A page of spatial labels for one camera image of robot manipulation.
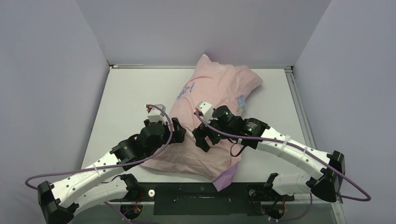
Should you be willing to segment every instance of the red wire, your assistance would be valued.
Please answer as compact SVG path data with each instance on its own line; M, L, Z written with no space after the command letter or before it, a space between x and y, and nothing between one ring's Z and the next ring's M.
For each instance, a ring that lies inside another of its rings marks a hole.
M285 203L286 203L286 197L283 197L283 204L282 204L282 206L280 207L280 210L284 207Z
M140 199L142 199L143 198L143 192L141 191L140 192ZM134 205L134 208L136 208L136 210L138 210L138 207L137 207L137 203L139 202L139 200L136 200L136 202L135 202L135 205Z

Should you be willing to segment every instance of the metal edge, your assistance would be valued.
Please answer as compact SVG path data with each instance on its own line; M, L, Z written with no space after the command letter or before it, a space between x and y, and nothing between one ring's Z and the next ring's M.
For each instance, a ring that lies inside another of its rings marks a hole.
M144 65L144 64L112 64L112 69L194 69L195 65ZM258 66L250 69L285 69L291 71L291 66L273 65Z
M305 114L305 110L301 103L300 95L298 94L297 85L295 82L293 70L285 69L286 79L289 83L290 92L293 98L294 105L296 107L298 120L300 121L301 128L303 130L303 136L305 139L305 143L307 146L316 148L315 141L313 139L313 135L311 132L311 128L308 123L307 116ZM334 217L338 224L346 224L347 220L345 219L344 211L342 210L342 199L338 198L339 203L332 203L332 209L334 213Z

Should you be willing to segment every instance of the pillow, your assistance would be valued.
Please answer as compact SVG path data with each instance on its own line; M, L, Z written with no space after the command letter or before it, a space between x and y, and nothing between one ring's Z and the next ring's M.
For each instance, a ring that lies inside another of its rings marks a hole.
M230 185L241 155L230 156L233 144L227 140L221 140L215 146L209 143L211 149L207 153L196 147L191 132L200 125L200 121L193 112L195 106L204 101L214 108L227 105L233 114L240 116L246 107L246 97L262 83L262 79L247 66L222 65L203 55L194 74L176 96L169 113L171 118L177 117L187 130L184 142L168 146L142 166L202 175L211 179L218 191ZM234 146L232 150L237 154L240 148Z

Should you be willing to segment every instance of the white cable tie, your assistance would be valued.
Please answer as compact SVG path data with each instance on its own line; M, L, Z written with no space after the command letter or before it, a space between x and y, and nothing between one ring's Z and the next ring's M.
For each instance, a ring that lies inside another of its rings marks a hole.
M280 152L279 152L279 154L278 154L278 157L281 157L281 154L283 153L284 148L286 147L286 145L287 145L287 143L288 143L289 141L290 141L290 135L286 135L285 140L283 141L283 144L282 144L282 146L281 146L281 150L280 150Z
M100 174L99 170L96 169L95 163L93 163L92 166L95 169L95 172L98 174L98 177L101 177L102 175Z
M307 149L308 149L308 146L305 146L305 147L304 147L304 151L303 151L303 153L301 154L300 161L299 161L298 164L297 164L297 167L299 167L300 164L301 164L301 162L303 161L303 158L304 158L304 156L305 156L305 152L307 151Z

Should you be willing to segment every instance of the purple fabric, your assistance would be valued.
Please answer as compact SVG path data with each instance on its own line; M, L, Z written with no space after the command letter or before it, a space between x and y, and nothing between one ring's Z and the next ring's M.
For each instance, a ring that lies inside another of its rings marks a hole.
M217 191L221 191L232 183L237 167L238 164L236 163L212 180Z

